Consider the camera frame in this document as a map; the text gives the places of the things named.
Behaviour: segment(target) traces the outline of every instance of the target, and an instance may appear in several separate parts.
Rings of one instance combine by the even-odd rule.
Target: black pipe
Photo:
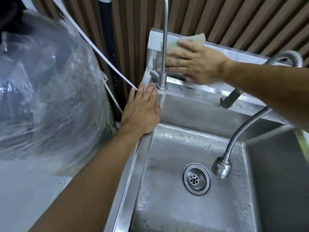
[[[102,31],[105,39],[105,46],[106,46],[106,58],[112,63],[112,65],[117,68],[117,60],[116,60],[116,48],[115,48],[115,41],[114,41],[114,31],[113,31],[113,21],[112,21],[112,2],[111,0],[107,0],[103,2],[98,0],[98,10],[101,20]],[[121,109],[124,109],[126,105],[126,99],[120,91],[123,90],[123,83],[122,78],[111,68],[109,67],[114,92],[116,99],[118,101],[119,106]]]

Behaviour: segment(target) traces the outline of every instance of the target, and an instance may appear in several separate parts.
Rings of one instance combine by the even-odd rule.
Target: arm
[[[224,81],[249,93],[296,126],[309,131],[309,69],[236,62],[217,50],[189,41],[167,52],[167,71],[183,73],[191,83]]]
[[[140,84],[131,89],[121,127],[79,171],[43,213],[30,231],[102,231],[107,221],[122,171],[139,138],[160,121],[157,89]]]

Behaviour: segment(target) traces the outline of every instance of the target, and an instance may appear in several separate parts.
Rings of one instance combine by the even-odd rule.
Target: forearm
[[[228,61],[220,78],[309,131],[309,69]]]
[[[121,127],[30,231],[102,231],[124,166],[141,135],[128,125]]]

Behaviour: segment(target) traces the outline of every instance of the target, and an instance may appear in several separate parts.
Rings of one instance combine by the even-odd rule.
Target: left hand
[[[147,87],[145,93],[144,88],[141,82],[135,97],[135,89],[131,89],[121,119],[121,126],[129,125],[141,135],[150,133],[157,126],[161,114],[160,104],[156,103],[158,90],[154,83]]]

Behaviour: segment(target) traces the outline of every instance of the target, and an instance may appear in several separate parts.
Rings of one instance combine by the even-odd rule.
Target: hand
[[[145,85],[140,83],[136,96],[132,88],[128,103],[122,114],[121,126],[129,125],[141,135],[150,133],[160,122],[160,103],[156,103],[157,88],[151,83],[143,93]]]
[[[190,83],[206,85],[219,82],[225,64],[232,61],[217,50],[188,40],[180,40],[178,45],[181,48],[166,52],[166,71],[183,73],[183,78]]]

